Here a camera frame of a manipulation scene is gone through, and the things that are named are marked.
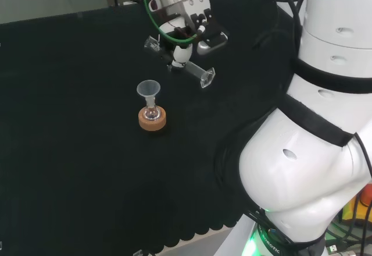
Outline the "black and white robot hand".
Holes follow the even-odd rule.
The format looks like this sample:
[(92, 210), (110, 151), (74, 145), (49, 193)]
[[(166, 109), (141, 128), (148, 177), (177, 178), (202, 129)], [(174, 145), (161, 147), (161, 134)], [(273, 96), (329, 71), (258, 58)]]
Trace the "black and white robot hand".
[(194, 52), (207, 55), (228, 42), (228, 33), (213, 16), (210, 0), (172, 1), (160, 7), (160, 0), (145, 0), (145, 10), (159, 32), (148, 37), (145, 47), (165, 60), (169, 70), (211, 73), (191, 62)]

